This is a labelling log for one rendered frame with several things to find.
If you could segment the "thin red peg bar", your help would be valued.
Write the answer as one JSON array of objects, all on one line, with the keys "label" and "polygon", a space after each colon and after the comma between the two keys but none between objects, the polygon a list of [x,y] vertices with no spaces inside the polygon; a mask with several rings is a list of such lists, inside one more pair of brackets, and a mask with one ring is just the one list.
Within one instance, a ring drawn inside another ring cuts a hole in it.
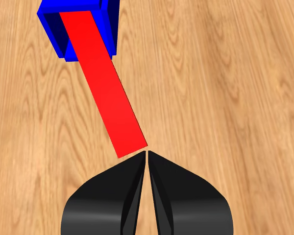
[{"label": "thin red peg bar", "polygon": [[147,146],[146,139],[90,11],[61,12],[112,145],[119,158]]}]

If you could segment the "blue hollow socket block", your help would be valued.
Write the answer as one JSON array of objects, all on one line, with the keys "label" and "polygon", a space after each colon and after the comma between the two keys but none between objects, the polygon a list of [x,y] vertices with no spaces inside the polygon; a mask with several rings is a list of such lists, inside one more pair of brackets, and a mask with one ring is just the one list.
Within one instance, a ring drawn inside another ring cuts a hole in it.
[{"label": "blue hollow socket block", "polygon": [[78,58],[60,17],[61,12],[90,11],[110,57],[117,54],[120,0],[42,0],[37,16],[59,58]]}]

